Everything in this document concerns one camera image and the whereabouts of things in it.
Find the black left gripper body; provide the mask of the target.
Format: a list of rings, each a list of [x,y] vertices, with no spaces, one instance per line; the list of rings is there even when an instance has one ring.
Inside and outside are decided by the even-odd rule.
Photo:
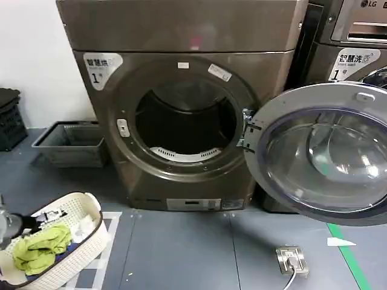
[[[23,216],[21,214],[14,214],[14,220],[16,221],[16,233],[13,237],[20,236],[24,230],[30,230],[30,234],[37,233],[41,230],[41,223],[36,220],[35,217],[32,216]]]

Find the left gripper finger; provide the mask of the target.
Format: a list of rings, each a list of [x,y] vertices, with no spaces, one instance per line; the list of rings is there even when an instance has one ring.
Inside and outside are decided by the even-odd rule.
[[[65,212],[61,209],[42,212],[40,218],[61,218],[65,216]]]
[[[47,224],[50,224],[52,222],[56,222],[60,219],[60,217],[54,217],[54,218],[45,218],[45,217],[38,217],[37,222],[40,227],[43,227]]]

